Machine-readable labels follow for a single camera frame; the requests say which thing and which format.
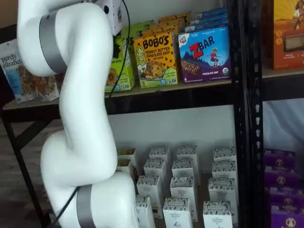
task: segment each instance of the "white robotic arm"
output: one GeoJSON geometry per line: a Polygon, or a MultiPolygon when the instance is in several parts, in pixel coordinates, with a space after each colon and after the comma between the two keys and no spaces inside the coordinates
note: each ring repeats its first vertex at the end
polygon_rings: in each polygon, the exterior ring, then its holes
{"type": "MultiPolygon", "coordinates": [[[[119,1],[106,0],[113,9],[119,1]]],[[[133,181],[114,173],[117,152],[104,106],[117,23],[111,28],[101,7],[79,2],[19,0],[18,45],[25,67],[38,76],[66,70],[59,101],[64,130],[42,148],[42,179],[56,215],[83,186],[60,218],[62,228],[136,228],[133,181]]]]}

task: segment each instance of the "black cable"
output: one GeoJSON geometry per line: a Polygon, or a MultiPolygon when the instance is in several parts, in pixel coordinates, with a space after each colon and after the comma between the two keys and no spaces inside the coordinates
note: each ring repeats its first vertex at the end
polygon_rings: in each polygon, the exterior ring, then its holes
{"type": "Polygon", "coordinates": [[[51,228],[54,225],[56,225],[56,223],[59,221],[60,217],[62,216],[62,214],[65,212],[65,210],[67,209],[68,205],[70,204],[70,202],[72,201],[72,199],[74,198],[74,196],[76,195],[76,193],[78,192],[80,187],[75,188],[75,190],[73,191],[72,195],[70,196],[70,198],[67,200],[66,204],[63,206],[63,208],[61,209],[60,213],[58,214],[58,216],[55,218],[54,222],[49,224],[46,228],[51,228]]]}
{"type": "Polygon", "coordinates": [[[127,58],[127,51],[128,51],[129,39],[130,39],[130,27],[131,27],[131,24],[130,24],[130,15],[129,15],[129,11],[128,11],[127,5],[125,4],[124,0],[122,0],[122,1],[123,1],[125,10],[127,11],[127,16],[128,16],[128,23],[129,23],[128,37],[127,37],[127,44],[126,44],[125,52],[124,52],[124,58],[123,58],[124,61],[123,61],[122,69],[120,70],[119,76],[118,76],[118,78],[117,78],[117,80],[116,80],[116,82],[115,82],[115,84],[114,84],[114,86],[113,86],[113,88],[112,88],[112,90],[111,90],[111,92],[110,92],[109,98],[112,96],[112,94],[113,94],[113,92],[114,92],[114,90],[115,90],[115,87],[117,86],[117,83],[118,83],[118,81],[119,81],[119,79],[120,79],[120,76],[122,75],[122,72],[123,72],[123,70],[124,70],[124,64],[125,64],[125,60],[126,60],[126,58],[127,58]]]}

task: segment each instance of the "white box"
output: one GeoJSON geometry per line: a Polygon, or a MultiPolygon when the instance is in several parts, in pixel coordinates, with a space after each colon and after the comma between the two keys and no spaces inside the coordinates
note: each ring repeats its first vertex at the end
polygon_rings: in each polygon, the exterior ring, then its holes
{"type": "Polygon", "coordinates": [[[143,169],[147,177],[159,176],[164,196],[170,196],[170,181],[167,177],[166,161],[161,158],[149,158],[144,164],[143,169]]]}
{"type": "Polygon", "coordinates": [[[189,199],[166,198],[163,213],[166,228],[193,228],[189,199]]]}
{"type": "Polygon", "coordinates": [[[210,178],[208,189],[211,202],[230,202],[232,223],[238,226],[238,204],[235,180],[230,178],[210,178]]]}
{"type": "Polygon", "coordinates": [[[154,218],[162,219],[163,194],[160,177],[140,176],[137,181],[137,189],[140,195],[150,196],[154,218]]]}
{"type": "Polygon", "coordinates": [[[213,178],[232,178],[236,182],[237,190],[237,205],[238,205],[238,172],[237,163],[235,161],[224,160],[214,161],[212,164],[212,177],[213,178]]]}
{"type": "Polygon", "coordinates": [[[173,177],[193,177],[196,181],[194,177],[193,160],[189,158],[174,160],[172,174],[173,177]]]}
{"type": "Polygon", "coordinates": [[[136,196],[136,214],[139,228],[155,228],[150,196],[136,196]]]}
{"type": "Polygon", "coordinates": [[[193,222],[198,221],[197,188],[193,177],[173,177],[170,184],[172,198],[190,200],[190,211],[193,222]]]}
{"type": "Polygon", "coordinates": [[[206,228],[232,228],[229,202],[205,201],[203,217],[206,228]]]}
{"type": "Polygon", "coordinates": [[[139,174],[142,173],[138,165],[137,150],[135,148],[131,149],[120,149],[118,151],[118,159],[129,159],[133,169],[134,179],[137,180],[139,174]]]}
{"type": "Polygon", "coordinates": [[[166,161],[166,167],[167,167],[167,176],[168,180],[170,181],[172,178],[172,157],[171,157],[171,151],[170,148],[167,146],[157,146],[152,147],[149,153],[150,158],[161,158],[166,161]]]}
{"type": "Polygon", "coordinates": [[[183,159],[183,158],[190,158],[193,160],[193,169],[195,174],[195,179],[200,185],[200,160],[197,155],[197,146],[196,145],[190,145],[190,146],[180,146],[177,150],[177,158],[183,159]]]}

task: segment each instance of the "purple box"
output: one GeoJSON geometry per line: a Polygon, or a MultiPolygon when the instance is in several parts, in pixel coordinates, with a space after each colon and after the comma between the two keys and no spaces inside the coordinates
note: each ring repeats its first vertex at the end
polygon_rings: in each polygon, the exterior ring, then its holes
{"type": "Polygon", "coordinates": [[[280,203],[287,206],[304,206],[304,189],[293,189],[289,187],[271,187],[270,202],[280,203]]]}
{"type": "Polygon", "coordinates": [[[300,184],[300,176],[296,169],[288,169],[284,167],[266,166],[264,172],[265,186],[288,186],[298,187],[300,184]]]}
{"type": "Polygon", "coordinates": [[[295,168],[295,152],[265,149],[264,164],[269,166],[284,166],[295,168]]]}
{"type": "Polygon", "coordinates": [[[271,228],[303,228],[304,208],[271,205],[271,228]]]}

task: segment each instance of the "green snack box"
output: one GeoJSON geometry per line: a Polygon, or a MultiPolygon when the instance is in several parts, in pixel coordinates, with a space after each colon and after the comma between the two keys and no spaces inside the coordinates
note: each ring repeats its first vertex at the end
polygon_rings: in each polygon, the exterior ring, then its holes
{"type": "MultiPolygon", "coordinates": [[[[110,72],[105,86],[105,92],[111,92],[116,80],[118,79],[119,73],[122,69],[124,53],[126,49],[126,38],[116,37],[116,44],[119,47],[118,58],[113,58],[111,63],[110,72]]],[[[134,73],[130,61],[129,51],[127,51],[127,57],[125,60],[122,75],[115,87],[115,92],[131,90],[135,84],[134,73]]]]}
{"type": "MultiPolygon", "coordinates": [[[[145,22],[140,22],[137,24],[133,24],[130,27],[130,42],[129,42],[129,54],[131,58],[131,64],[133,67],[133,72],[135,73],[135,77],[138,79],[138,74],[137,74],[137,64],[136,64],[136,57],[135,57],[135,52],[134,52],[134,39],[142,36],[142,31],[145,31],[149,28],[150,25],[154,24],[154,20],[148,20],[145,22]]],[[[127,38],[128,37],[128,26],[124,27],[122,30],[122,37],[127,38]]]]}

